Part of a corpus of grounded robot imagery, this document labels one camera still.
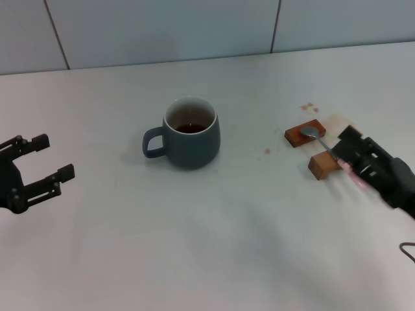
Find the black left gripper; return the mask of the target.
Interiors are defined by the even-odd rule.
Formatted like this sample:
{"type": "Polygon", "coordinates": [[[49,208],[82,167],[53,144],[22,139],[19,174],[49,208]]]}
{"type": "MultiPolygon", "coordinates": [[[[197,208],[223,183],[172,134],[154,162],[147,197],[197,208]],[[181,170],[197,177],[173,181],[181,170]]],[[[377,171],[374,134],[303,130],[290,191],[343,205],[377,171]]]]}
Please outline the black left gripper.
{"type": "Polygon", "coordinates": [[[69,164],[50,176],[24,185],[14,160],[48,147],[50,147],[49,138],[45,133],[32,138],[31,141],[18,135],[1,143],[1,208],[8,209],[14,214],[24,213],[33,205],[60,196],[62,193],[60,184],[75,177],[74,166],[69,164]]]}

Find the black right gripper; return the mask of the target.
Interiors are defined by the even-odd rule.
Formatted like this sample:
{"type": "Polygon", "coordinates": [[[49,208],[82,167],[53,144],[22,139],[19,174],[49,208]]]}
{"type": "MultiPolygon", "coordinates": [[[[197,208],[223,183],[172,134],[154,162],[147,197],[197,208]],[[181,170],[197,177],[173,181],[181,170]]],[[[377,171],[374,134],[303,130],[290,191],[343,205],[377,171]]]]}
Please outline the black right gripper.
{"type": "Polygon", "coordinates": [[[391,208],[414,217],[414,173],[406,162],[390,155],[373,139],[363,138],[351,125],[338,138],[333,153],[375,189],[391,208]]]}

